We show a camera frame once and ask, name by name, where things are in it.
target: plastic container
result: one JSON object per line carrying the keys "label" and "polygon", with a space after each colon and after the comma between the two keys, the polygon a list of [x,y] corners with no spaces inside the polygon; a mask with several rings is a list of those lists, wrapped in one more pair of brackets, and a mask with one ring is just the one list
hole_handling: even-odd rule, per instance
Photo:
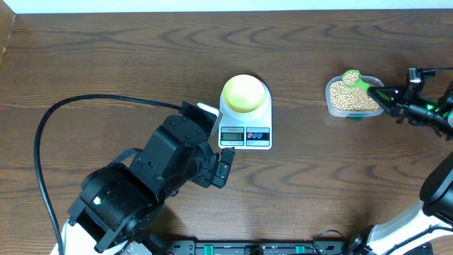
{"label": "plastic container", "polygon": [[[337,76],[333,79],[331,79],[326,86],[326,101],[327,101],[327,109],[328,112],[333,116],[333,117],[340,117],[340,118],[346,118],[346,117],[372,117],[372,116],[377,116],[381,114],[384,110],[379,107],[379,110],[374,110],[374,111],[350,111],[350,110],[340,110],[337,109],[335,106],[333,106],[332,103],[332,98],[331,98],[331,86],[332,83],[335,81],[341,81],[342,77]],[[367,82],[371,84],[372,86],[384,86],[382,81],[376,77],[373,76],[362,76],[362,80],[364,82]]]}

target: wood grain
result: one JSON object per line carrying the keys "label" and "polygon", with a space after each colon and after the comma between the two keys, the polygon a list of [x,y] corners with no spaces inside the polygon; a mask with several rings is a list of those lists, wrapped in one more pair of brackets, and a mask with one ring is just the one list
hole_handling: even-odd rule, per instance
{"label": "wood grain", "polygon": [[[351,68],[403,84],[409,67],[452,66],[452,45],[453,11],[19,16],[0,71],[0,253],[48,254],[55,245],[32,156],[53,103],[107,93],[218,106],[224,82],[243,73],[271,90],[273,148],[238,152],[222,190],[188,183],[153,228],[198,239],[300,240],[387,221],[417,201],[453,143],[387,115],[331,117],[325,85]],[[426,96],[437,98],[452,79],[440,74]],[[58,110],[41,152],[60,224],[85,176],[143,147],[173,113],[107,100]],[[452,240],[436,240],[435,251],[453,254]]]}
{"label": "wood grain", "polygon": [[0,1],[0,67],[15,17],[14,12],[3,1]]}

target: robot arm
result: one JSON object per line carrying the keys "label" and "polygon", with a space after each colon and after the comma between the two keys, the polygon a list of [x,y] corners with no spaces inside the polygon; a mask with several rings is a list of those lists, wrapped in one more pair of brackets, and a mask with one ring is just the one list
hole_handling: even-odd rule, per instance
{"label": "robot arm", "polygon": [[401,124],[407,118],[409,124],[431,127],[438,136],[443,133],[450,140],[453,138],[453,81],[437,102],[423,98],[420,93],[426,79],[435,77],[436,71],[451,69],[410,68],[406,86],[370,87],[368,95],[387,114],[398,118],[397,123]]}
{"label": "robot arm", "polygon": [[345,254],[405,254],[432,239],[453,234],[453,153],[426,179],[420,201],[384,224],[370,226]]}
{"label": "robot arm", "polygon": [[[183,102],[180,115],[165,119],[143,150],[128,149],[112,163],[89,174],[70,207],[63,227],[62,250],[53,254],[120,254],[149,236],[165,199],[192,181],[204,188],[223,188],[234,148],[214,153],[207,139],[222,114],[203,103]],[[129,167],[121,161],[134,156]]]}

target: green measuring scoop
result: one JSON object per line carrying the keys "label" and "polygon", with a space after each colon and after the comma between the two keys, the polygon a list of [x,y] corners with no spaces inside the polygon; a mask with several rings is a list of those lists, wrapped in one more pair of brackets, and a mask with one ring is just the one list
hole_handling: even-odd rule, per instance
{"label": "green measuring scoop", "polygon": [[342,79],[344,84],[348,88],[355,88],[359,86],[364,91],[368,91],[368,88],[371,86],[368,83],[362,80],[362,75],[360,74],[359,70],[348,70],[342,75]]}

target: white scale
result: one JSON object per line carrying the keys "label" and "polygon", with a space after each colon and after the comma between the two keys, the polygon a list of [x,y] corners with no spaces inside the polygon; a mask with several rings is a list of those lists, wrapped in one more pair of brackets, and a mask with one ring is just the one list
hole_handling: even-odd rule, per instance
{"label": "white scale", "polygon": [[220,148],[270,149],[272,147],[272,100],[267,86],[262,81],[259,82],[264,88],[264,99],[260,106],[250,113],[233,111],[224,101],[224,92],[220,95],[220,112],[223,114],[219,124]]}

